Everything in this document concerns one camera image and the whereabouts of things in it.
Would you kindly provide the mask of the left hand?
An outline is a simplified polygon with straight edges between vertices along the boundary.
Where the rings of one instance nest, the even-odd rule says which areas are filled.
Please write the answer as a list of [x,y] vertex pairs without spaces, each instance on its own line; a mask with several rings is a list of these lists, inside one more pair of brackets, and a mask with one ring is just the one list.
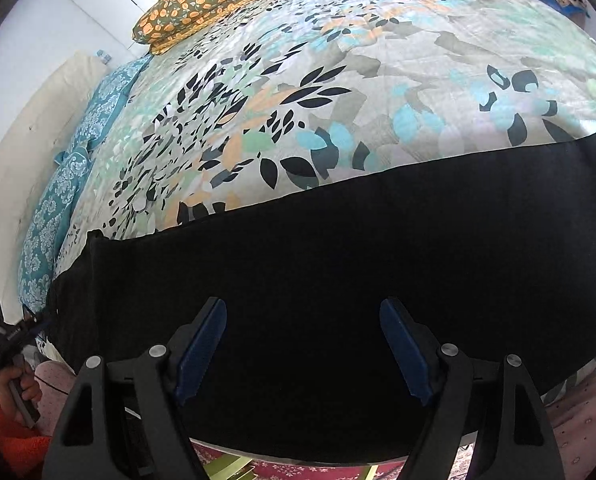
[[25,415],[15,400],[13,389],[10,388],[11,382],[16,382],[20,387],[18,396],[21,398],[21,403],[29,401],[33,405],[38,404],[42,398],[40,385],[34,377],[33,369],[27,362],[21,366],[9,366],[0,370],[1,410],[9,420],[26,426]]

